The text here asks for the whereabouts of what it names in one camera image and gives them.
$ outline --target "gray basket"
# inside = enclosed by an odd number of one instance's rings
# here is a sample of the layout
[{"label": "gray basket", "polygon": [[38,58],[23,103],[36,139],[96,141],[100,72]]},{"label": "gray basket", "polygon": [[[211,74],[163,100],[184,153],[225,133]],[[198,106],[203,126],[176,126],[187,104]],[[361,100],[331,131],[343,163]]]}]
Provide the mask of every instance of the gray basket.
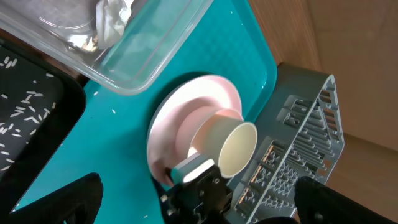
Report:
[{"label": "gray basket", "polygon": [[303,175],[326,183],[344,148],[335,78],[282,64],[275,91],[256,121],[259,141],[234,189],[231,223],[293,216]]}]

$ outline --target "teal tray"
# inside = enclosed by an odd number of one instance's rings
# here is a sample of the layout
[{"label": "teal tray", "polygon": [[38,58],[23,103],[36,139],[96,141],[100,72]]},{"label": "teal tray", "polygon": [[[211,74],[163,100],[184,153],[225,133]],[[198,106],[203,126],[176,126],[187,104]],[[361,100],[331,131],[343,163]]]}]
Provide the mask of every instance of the teal tray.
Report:
[{"label": "teal tray", "polygon": [[104,195],[96,223],[162,223],[146,159],[149,122],[168,93],[206,73],[230,79],[241,95],[245,120],[255,121],[274,89],[277,67],[247,1],[214,0],[143,93],[121,96],[88,82],[86,111],[21,199],[21,206],[97,172]]}]

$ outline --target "clear plastic bin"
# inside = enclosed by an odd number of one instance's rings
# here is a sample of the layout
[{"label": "clear plastic bin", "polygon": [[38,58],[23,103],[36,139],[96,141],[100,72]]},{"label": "clear plastic bin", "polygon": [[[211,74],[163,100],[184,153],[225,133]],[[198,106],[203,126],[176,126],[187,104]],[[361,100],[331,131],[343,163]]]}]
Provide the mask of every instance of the clear plastic bin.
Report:
[{"label": "clear plastic bin", "polygon": [[162,72],[213,0],[135,0],[122,39],[96,47],[99,0],[0,0],[0,28],[106,88],[135,95]]}]

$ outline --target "tray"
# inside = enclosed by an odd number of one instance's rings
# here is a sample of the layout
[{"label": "tray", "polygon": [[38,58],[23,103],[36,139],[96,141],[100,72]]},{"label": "tray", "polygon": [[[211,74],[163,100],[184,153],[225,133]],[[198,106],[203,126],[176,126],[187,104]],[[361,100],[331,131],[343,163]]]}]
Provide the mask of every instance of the tray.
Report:
[{"label": "tray", "polygon": [[[7,57],[14,66],[4,64]],[[17,205],[72,130],[86,101],[76,80],[2,38],[0,60],[4,64],[0,95],[6,96],[1,97],[0,122],[4,128],[12,127],[0,134],[0,143],[5,145],[0,148],[1,218]]]},{"label": "tray", "polygon": [[96,223],[162,223],[146,158],[147,130],[160,102],[185,81],[213,73],[236,85],[245,120],[255,121],[274,89],[276,71],[249,3],[215,1],[145,92],[121,96],[95,82],[86,85],[85,113],[21,206],[97,172],[104,197]]}]

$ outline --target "pink plate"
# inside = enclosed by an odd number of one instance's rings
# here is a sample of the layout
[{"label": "pink plate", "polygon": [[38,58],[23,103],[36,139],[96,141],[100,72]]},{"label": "pink plate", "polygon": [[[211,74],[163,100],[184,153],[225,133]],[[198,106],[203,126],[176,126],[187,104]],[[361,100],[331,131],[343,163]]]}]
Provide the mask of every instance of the pink plate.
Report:
[{"label": "pink plate", "polygon": [[242,104],[235,86],[218,75],[205,75],[179,86],[160,104],[149,127],[147,160],[154,178],[173,185],[165,168],[179,164],[175,138],[184,119],[202,106],[231,108],[242,114]]}]

